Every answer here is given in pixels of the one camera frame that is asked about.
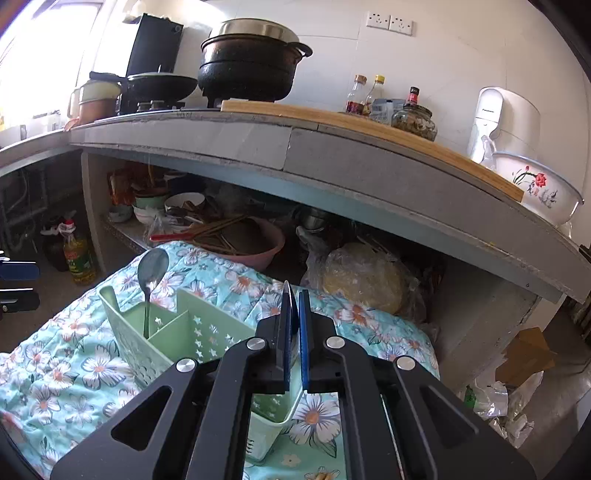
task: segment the wooden cutting board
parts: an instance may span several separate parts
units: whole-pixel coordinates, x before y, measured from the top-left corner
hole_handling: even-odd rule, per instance
[[[448,165],[459,168],[470,175],[484,181],[492,187],[502,191],[516,202],[523,199],[523,190],[517,185],[505,180],[492,170],[473,162],[449,148],[438,145],[424,138],[404,132],[388,125],[379,124],[373,120],[345,113],[328,112],[294,105],[282,105],[270,102],[251,102],[245,100],[224,100],[222,112],[255,113],[260,115],[282,116],[308,120],[311,122],[346,128],[361,134],[370,135],[389,142],[402,145],[430,157],[436,158]]]

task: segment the green bowl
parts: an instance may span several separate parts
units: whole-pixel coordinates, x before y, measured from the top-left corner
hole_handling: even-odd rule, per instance
[[[156,210],[162,210],[167,198],[168,195],[159,195],[157,197],[136,197],[135,206],[143,209],[153,208]]]

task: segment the kitchen counter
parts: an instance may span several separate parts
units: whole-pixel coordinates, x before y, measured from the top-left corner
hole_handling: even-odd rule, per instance
[[[13,143],[0,150],[0,177],[76,148],[70,145],[70,134],[63,129]]]
[[[591,265],[507,195],[425,154],[343,128],[275,116],[149,112],[71,132],[70,145],[176,168],[368,223],[556,302],[583,301]]]

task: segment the spice jar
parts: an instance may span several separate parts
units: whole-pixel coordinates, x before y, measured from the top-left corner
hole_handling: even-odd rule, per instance
[[[392,126],[433,142],[437,136],[437,125],[431,120],[432,115],[431,110],[423,106],[407,103],[392,117]]]

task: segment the black pot handle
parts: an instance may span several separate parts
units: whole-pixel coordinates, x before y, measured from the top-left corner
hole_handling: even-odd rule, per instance
[[[121,85],[127,85],[128,81],[125,77],[120,77],[114,73],[102,73],[102,72],[90,72],[89,77],[91,80],[100,80],[101,82],[112,82],[120,83]]]
[[[305,43],[300,43],[298,41],[290,41],[288,45],[290,47],[297,48],[300,52],[304,54],[304,57],[310,57],[312,55],[312,49]]]

